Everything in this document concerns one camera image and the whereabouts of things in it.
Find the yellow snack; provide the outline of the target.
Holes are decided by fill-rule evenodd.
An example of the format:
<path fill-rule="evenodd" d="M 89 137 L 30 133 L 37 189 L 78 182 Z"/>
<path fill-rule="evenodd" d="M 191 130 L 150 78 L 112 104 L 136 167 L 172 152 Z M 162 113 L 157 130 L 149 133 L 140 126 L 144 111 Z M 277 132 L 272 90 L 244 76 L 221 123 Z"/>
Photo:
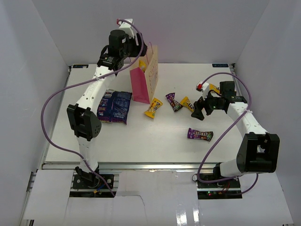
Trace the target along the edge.
<path fill-rule="evenodd" d="M 146 71 L 146 68 L 147 68 L 147 64 L 143 61 L 143 60 L 140 60 L 139 61 L 139 68 L 145 72 Z"/>

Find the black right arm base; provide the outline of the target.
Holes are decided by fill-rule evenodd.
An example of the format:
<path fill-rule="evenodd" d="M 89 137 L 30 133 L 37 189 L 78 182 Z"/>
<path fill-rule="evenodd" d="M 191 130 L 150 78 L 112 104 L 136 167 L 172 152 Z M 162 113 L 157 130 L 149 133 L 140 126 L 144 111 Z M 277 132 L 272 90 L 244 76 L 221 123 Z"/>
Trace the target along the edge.
<path fill-rule="evenodd" d="M 197 180 L 197 175 L 194 174 L 191 180 L 197 185 L 199 200 L 242 199 L 239 179 L 217 183 L 202 183 Z"/>

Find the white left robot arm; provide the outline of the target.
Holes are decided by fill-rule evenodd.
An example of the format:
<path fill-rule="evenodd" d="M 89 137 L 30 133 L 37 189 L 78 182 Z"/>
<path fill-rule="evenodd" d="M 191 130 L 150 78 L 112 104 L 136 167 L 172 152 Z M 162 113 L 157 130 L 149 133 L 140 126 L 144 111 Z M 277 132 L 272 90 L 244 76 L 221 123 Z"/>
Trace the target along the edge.
<path fill-rule="evenodd" d="M 98 168 L 96 160 L 95 139 L 101 131 L 101 122 L 97 118 L 97 110 L 109 84 L 128 57 L 144 56 L 147 51 L 143 37 L 138 33 L 131 37 L 123 30 L 113 30 L 109 35 L 109 44 L 102 51 L 97 62 L 92 82 L 81 98 L 74 105 L 68 105 L 67 115 L 71 129 L 79 143 L 81 160 L 76 171 L 86 174 L 83 182 L 90 188 L 99 184 L 99 176 L 94 173 Z"/>

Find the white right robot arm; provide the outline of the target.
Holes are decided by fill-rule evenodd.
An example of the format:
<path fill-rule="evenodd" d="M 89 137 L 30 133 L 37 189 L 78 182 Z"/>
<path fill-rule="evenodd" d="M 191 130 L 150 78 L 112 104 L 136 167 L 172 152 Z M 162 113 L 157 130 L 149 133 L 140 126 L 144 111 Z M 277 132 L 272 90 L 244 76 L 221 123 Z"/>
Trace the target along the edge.
<path fill-rule="evenodd" d="M 236 124 L 242 143 L 236 157 L 227 162 L 218 163 L 212 176 L 213 184 L 222 188 L 230 178 L 251 173 L 273 173 L 277 168 L 280 138 L 264 129 L 249 110 L 247 100 L 238 96 L 233 81 L 220 82 L 220 93 L 213 96 L 211 86 L 200 82 L 196 90 L 202 93 L 194 102 L 193 118 L 204 120 L 203 112 L 210 115 L 214 110 L 224 111 Z"/>

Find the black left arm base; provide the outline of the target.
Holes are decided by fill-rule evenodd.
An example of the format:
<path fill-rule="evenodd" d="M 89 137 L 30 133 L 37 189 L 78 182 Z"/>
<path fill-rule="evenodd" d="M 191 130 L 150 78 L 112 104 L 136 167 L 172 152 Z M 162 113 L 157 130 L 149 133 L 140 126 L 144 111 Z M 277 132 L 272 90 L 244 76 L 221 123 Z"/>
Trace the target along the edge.
<path fill-rule="evenodd" d="M 102 193 L 102 190 L 106 189 L 111 195 L 111 192 L 108 188 L 113 189 L 113 174 L 100 174 L 100 176 L 103 178 L 101 179 L 92 172 L 85 172 L 79 167 L 75 168 L 75 172 L 72 189 L 77 190 L 78 192 L 88 190 L 87 194 L 92 196 L 99 196 Z"/>

